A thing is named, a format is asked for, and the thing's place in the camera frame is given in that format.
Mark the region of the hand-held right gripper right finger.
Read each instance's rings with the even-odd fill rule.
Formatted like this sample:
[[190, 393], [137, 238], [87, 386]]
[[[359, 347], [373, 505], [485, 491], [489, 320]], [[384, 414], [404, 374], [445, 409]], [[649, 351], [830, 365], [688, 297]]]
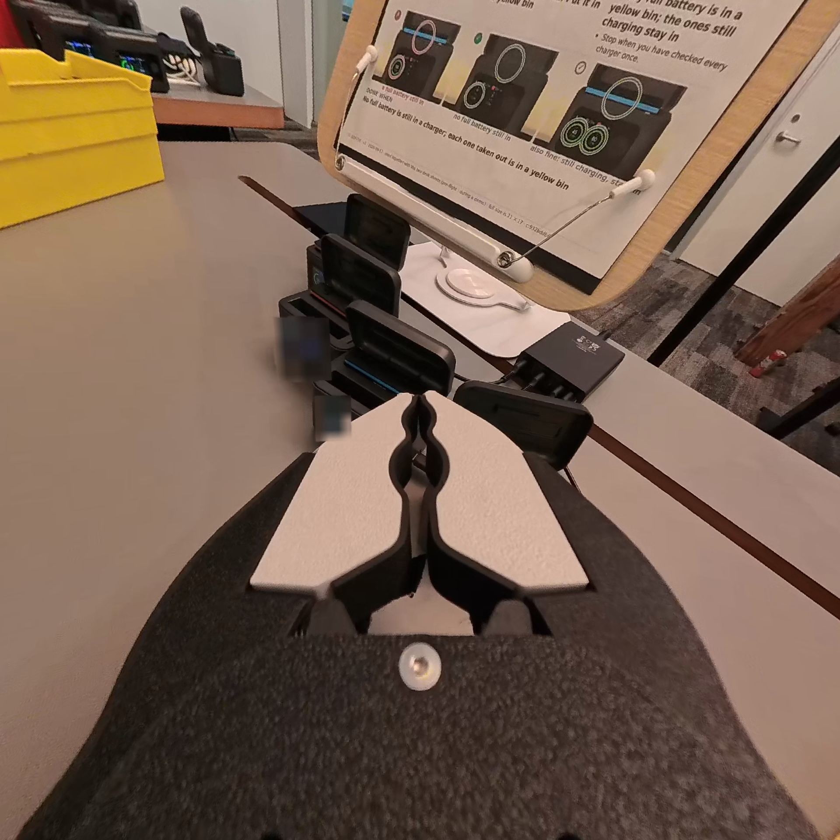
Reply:
[[535, 458], [435, 392], [420, 396], [426, 558], [436, 592], [487, 622], [497, 604], [584, 591], [590, 579], [538, 482]]

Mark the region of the blue striped black battery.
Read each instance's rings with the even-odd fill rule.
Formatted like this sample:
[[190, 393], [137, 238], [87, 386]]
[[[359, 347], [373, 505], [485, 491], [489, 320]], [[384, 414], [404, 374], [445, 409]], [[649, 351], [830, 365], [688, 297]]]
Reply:
[[377, 360], [348, 355], [343, 359], [342, 366], [344, 371], [355, 376], [361, 384], [389, 396], [401, 393], [416, 395], [424, 392], [423, 384], [414, 375]]

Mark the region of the background black charger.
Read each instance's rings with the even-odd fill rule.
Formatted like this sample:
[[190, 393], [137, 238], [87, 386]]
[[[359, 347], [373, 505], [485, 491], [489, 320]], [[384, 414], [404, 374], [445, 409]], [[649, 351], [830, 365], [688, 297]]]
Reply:
[[196, 10], [182, 6], [180, 14], [187, 42], [200, 57], [206, 85], [217, 94], [242, 98], [245, 83], [240, 58], [231, 48], [208, 38]]
[[95, 57], [91, 26], [96, 21], [64, 3], [7, 2], [24, 46], [62, 61], [67, 51]]
[[150, 77], [152, 92], [169, 92], [163, 53], [155, 35], [98, 22], [89, 24], [87, 33], [95, 58]]

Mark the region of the yellow plastic bin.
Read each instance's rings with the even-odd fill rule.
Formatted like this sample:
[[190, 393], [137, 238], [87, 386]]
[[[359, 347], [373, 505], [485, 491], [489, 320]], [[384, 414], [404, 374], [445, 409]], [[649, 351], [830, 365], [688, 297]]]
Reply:
[[155, 134], [27, 154], [1, 167], [1, 228], [162, 182]]
[[1, 51], [2, 158], [154, 136], [151, 78], [68, 51]]

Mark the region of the black charging hub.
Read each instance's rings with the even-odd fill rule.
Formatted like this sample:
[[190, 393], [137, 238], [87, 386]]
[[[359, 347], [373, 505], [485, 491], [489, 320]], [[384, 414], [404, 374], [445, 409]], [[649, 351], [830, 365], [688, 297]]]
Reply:
[[582, 404], [625, 355], [607, 333], [567, 322], [519, 354], [509, 381], [541, 396]]

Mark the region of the dark flat tablet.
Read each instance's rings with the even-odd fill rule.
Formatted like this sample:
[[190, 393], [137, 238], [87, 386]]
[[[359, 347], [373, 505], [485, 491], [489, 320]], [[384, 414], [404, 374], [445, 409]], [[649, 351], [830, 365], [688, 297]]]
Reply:
[[294, 206], [298, 222], [317, 237], [343, 235], [347, 217], [347, 202], [316, 203]]

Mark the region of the background wooden table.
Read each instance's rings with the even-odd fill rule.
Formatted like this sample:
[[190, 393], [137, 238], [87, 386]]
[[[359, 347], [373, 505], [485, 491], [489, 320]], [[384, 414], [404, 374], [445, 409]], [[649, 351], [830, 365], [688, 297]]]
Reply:
[[159, 141], [228, 142], [237, 130], [286, 127], [282, 105], [250, 85], [242, 97], [235, 97], [170, 79], [168, 92], [154, 92], [152, 99]]

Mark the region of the black battery charger case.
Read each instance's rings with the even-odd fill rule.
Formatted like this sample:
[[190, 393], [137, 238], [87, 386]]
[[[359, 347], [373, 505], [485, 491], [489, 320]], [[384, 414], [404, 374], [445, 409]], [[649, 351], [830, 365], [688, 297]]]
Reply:
[[[347, 307], [354, 301], [365, 301], [382, 312], [398, 317], [402, 281], [395, 269], [340, 235], [327, 234], [320, 239], [320, 244], [324, 280], [313, 290], [309, 289], [307, 264], [306, 289], [280, 299], [278, 310], [283, 321], [303, 318], [326, 319], [332, 356], [337, 356], [350, 350], [353, 345], [346, 318]], [[308, 298], [308, 291], [342, 309], [345, 318], [329, 317], [326, 312], [312, 304]]]
[[424, 391], [451, 396], [455, 383], [455, 354], [445, 344], [365, 301], [346, 309], [352, 348], [336, 356], [329, 372], [313, 383], [312, 424], [317, 444], [350, 431], [352, 420], [398, 395], [373, 390], [343, 370], [345, 357], [376, 360], [414, 375]]
[[558, 471], [569, 466], [594, 426], [582, 404], [505, 385], [468, 381], [454, 392], [453, 401]]
[[[360, 247], [367, 254], [380, 259], [396, 271], [401, 271], [406, 261], [412, 229], [402, 217], [358, 193], [350, 194], [347, 202], [343, 238]], [[307, 248], [308, 288], [313, 290], [324, 280], [321, 244]]]

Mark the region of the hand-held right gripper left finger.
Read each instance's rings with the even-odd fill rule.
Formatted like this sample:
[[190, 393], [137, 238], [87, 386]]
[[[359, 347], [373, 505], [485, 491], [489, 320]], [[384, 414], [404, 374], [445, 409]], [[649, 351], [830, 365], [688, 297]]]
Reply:
[[250, 578], [259, 591], [334, 598], [367, 617], [415, 592], [406, 487], [413, 475], [417, 397], [401, 394], [320, 445]]

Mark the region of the brown wooden stand leg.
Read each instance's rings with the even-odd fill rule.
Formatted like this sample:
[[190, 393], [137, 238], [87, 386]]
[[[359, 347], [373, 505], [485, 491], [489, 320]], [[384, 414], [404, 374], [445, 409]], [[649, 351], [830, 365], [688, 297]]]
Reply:
[[836, 256], [745, 342], [735, 358], [754, 367], [774, 351], [796, 353], [838, 315], [839, 257]]

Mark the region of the white door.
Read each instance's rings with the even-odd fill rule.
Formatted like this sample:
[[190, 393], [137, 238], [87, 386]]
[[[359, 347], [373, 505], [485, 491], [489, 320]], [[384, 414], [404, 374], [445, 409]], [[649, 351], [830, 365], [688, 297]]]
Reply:
[[[675, 250], [675, 257], [718, 277], [791, 193], [802, 177], [838, 138], [839, 47], [835, 42], [821, 61], [773, 111], [709, 204]], [[774, 137], [795, 112], [797, 146]], [[737, 281], [737, 287], [783, 306], [833, 258], [830, 216], [838, 210], [838, 175], [800, 220], [777, 237]]]

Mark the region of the white round stand disc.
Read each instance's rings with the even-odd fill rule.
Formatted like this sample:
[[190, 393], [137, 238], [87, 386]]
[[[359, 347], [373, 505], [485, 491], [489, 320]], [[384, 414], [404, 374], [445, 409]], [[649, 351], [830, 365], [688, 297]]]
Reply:
[[477, 268], [443, 267], [435, 283], [449, 299], [472, 308], [506, 308], [526, 312], [532, 302], [497, 278]]

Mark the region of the white board ledge bar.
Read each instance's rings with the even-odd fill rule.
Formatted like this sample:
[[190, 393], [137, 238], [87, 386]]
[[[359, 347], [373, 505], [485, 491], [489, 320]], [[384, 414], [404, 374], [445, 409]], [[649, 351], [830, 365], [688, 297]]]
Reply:
[[517, 284], [531, 280], [533, 265], [528, 258], [508, 251], [496, 240], [446, 215], [346, 154], [339, 154], [336, 163], [338, 172], [347, 180], [401, 211], [428, 235], [438, 235], [442, 244], [456, 246], [465, 256]]

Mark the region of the black metal frame bar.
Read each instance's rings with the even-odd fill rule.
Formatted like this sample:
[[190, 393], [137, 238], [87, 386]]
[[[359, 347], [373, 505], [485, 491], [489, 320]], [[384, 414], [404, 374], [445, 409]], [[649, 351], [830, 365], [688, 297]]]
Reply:
[[775, 439], [783, 439], [839, 404], [839, 377], [817, 387], [802, 403], [783, 415], [767, 408], [759, 411], [757, 428]]
[[835, 139], [722, 273], [710, 283], [688, 312], [662, 339], [656, 349], [647, 357], [648, 363], [659, 367], [666, 362], [693, 330], [701, 324], [706, 315], [718, 305], [726, 293], [761, 257], [762, 253], [772, 245], [774, 240], [793, 222], [802, 209], [819, 193], [837, 171], [838, 166], [839, 139]]

